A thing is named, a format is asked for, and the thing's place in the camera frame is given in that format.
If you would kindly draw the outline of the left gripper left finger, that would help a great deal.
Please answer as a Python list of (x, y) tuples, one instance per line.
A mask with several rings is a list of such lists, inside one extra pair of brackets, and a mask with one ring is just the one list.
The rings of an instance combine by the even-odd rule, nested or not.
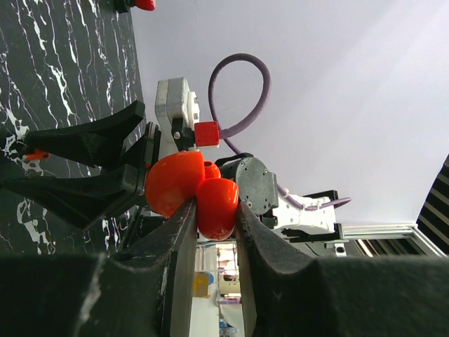
[(1, 259), (2, 336), (188, 336), (196, 200), (106, 256)]

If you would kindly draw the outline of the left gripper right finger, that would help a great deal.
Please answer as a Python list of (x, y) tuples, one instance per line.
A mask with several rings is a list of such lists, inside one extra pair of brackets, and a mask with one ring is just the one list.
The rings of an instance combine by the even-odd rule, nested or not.
[(236, 213), (247, 336), (447, 336), (448, 259), (312, 258)]

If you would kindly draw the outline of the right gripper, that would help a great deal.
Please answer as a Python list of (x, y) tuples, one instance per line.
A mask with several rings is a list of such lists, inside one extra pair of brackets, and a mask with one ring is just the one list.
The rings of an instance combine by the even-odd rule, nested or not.
[[(30, 131), (24, 143), (90, 167), (113, 167), (119, 162), (128, 135), (145, 117), (145, 104), (134, 101), (119, 112), (89, 123)], [(69, 225), (86, 230), (103, 218), (120, 216), (145, 194), (147, 173), (159, 160), (161, 130), (146, 125), (139, 139), (138, 168), (124, 164), (113, 171), (85, 178), (50, 176), (3, 180), (2, 188), (35, 201)]]

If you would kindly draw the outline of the red earbud charging case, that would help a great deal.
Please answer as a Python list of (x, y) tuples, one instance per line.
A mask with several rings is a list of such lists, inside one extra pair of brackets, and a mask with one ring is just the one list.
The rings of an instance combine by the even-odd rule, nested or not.
[(157, 161), (147, 173), (145, 198), (165, 218), (195, 198), (198, 231), (206, 239), (223, 241), (234, 231), (239, 186), (222, 175), (205, 179), (204, 161), (201, 152), (178, 152)]

